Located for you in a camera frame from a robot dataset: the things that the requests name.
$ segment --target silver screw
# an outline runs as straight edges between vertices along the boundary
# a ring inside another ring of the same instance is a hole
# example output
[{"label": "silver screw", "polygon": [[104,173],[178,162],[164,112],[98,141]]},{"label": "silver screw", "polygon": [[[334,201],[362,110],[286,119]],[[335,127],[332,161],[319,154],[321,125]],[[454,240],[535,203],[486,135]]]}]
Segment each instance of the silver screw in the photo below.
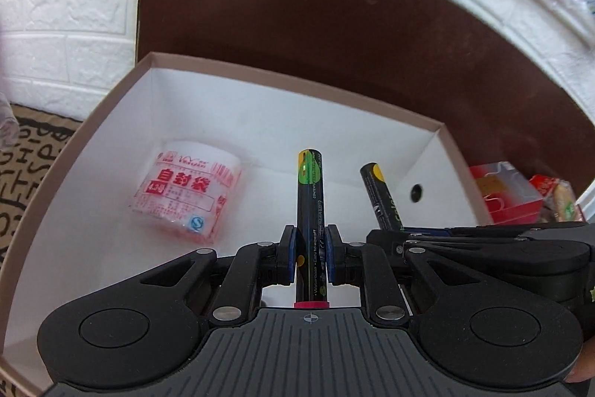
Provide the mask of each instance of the silver screw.
[{"label": "silver screw", "polygon": [[376,316],[382,320],[396,321],[400,320],[405,316],[405,310],[401,307],[395,307],[394,305],[386,305],[376,310]]},{"label": "silver screw", "polygon": [[213,318],[219,321],[237,320],[242,316],[242,310],[236,307],[219,307],[213,311]]}]

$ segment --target black marker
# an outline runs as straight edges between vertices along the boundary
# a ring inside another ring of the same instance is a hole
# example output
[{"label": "black marker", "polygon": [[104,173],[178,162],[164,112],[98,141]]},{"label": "black marker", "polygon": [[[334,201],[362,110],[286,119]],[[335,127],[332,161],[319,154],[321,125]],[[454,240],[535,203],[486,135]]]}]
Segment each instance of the black marker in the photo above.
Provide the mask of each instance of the black marker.
[{"label": "black marker", "polygon": [[297,170],[296,302],[326,302],[327,275],[320,152],[301,151]]},{"label": "black marker", "polygon": [[389,187],[377,163],[367,163],[359,173],[364,179],[368,197],[374,208],[380,229],[384,231],[402,231],[404,229],[395,202],[390,196]]}]

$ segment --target blue logo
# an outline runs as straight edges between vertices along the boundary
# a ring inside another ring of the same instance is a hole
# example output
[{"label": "blue logo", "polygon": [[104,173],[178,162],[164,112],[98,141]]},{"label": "blue logo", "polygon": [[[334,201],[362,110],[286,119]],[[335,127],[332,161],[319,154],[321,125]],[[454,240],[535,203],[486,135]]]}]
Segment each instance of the blue logo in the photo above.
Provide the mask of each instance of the blue logo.
[{"label": "blue logo", "polygon": [[205,220],[200,216],[192,216],[189,225],[191,231],[199,233],[205,225]]}]

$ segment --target snack package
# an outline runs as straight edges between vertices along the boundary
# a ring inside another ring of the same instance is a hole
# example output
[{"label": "snack package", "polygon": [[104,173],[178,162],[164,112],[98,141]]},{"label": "snack package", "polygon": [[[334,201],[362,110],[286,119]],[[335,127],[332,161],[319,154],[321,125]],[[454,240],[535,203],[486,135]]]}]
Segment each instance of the snack package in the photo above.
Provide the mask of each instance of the snack package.
[{"label": "snack package", "polygon": [[557,177],[534,175],[529,180],[543,196],[540,222],[584,221],[570,184]]},{"label": "snack package", "polygon": [[469,168],[494,224],[532,224],[537,221],[543,197],[509,162]]},{"label": "snack package", "polygon": [[212,243],[219,217],[240,176],[240,160],[192,141],[168,142],[136,192],[132,208]]}]

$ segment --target brown wooden board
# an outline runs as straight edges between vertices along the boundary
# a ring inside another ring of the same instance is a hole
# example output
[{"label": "brown wooden board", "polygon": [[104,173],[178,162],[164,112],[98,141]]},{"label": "brown wooden board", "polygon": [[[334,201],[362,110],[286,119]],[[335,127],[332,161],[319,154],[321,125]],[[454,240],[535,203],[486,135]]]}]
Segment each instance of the brown wooden board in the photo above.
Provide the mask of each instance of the brown wooden board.
[{"label": "brown wooden board", "polygon": [[595,128],[497,32],[449,0],[139,0],[150,51],[255,66],[445,122],[469,165],[595,178]]}]

